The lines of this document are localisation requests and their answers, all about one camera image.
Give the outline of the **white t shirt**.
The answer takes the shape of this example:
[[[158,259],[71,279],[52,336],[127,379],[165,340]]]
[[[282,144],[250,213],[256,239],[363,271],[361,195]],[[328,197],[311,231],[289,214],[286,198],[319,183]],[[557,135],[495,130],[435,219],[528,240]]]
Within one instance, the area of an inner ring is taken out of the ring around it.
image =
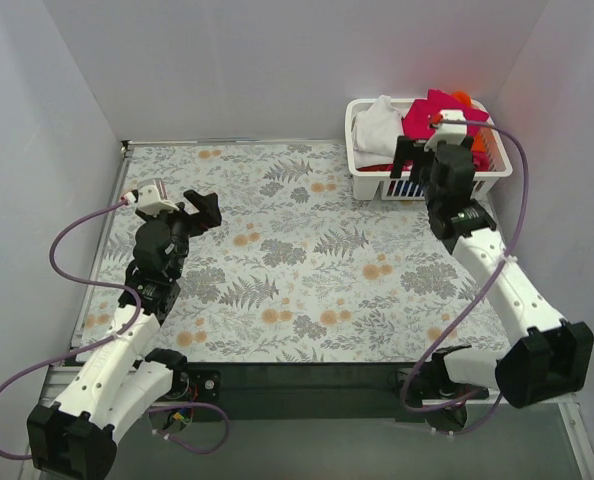
[[[392,164],[403,127],[391,97],[381,95],[367,110],[358,112],[351,134],[357,169]]]

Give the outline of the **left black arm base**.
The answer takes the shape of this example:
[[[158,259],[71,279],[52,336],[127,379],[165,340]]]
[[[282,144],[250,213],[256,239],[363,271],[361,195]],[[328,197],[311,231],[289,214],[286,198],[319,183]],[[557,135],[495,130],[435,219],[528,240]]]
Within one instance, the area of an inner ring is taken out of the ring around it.
[[[173,373],[171,401],[213,402],[219,398],[222,376],[218,370],[190,369]]]

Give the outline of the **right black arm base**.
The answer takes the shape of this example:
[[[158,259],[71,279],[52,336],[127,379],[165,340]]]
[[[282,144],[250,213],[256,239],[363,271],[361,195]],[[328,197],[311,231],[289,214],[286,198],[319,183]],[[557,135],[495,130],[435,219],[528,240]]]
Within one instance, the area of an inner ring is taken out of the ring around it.
[[[407,380],[410,368],[401,368],[391,372],[387,377],[387,385],[396,398],[400,398],[404,383]],[[406,403],[410,407],[423,408],[425,400],[438,400],[445,402],[454,400],[467,393],[467,387],[451,381],[438,380],[433,373],[421,372],[416,375],[408,390]],[[459,402],[448,408],[420,413],[430,427],[441,431],[461,431],[465,428],[468,414],[464,402]]]

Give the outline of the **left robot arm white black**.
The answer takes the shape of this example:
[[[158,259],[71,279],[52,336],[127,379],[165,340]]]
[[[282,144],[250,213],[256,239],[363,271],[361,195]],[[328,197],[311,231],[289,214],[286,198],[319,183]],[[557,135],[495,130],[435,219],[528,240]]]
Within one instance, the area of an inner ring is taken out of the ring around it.
[[[147,182],[123,200],[135,205],[143,223],[105,342],[54,401],[35,407],[27,420],[34,467],[67,479],[105,478],[120,440],[153,403],[171,400],[181,413],[202,386],[192,380],[184,355],[142,351],[179,296],[190,239],[222,222],[218,197],[187,190],[173,203],[162,187]]]

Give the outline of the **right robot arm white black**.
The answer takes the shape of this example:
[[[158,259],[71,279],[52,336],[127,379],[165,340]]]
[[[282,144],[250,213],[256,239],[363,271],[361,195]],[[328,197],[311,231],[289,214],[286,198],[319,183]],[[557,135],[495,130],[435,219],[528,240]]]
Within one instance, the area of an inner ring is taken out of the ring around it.
[[[392,177],[411,161],[410,179],[422,187],[429,225],[446,250],[480,286],[474,302],[487,300],[504,327],[509,350],[502,356],[470,346],[434,342],[404,380],[400,398],[426,412],[427,391],[453,405],[480,388],[497,390],[515,408],[582,389],[594,335],[571,323],[531,283],[505,245],[495,221],[472,196],[475,167],[470,139],[432,147],[405,136],[397,140]]]

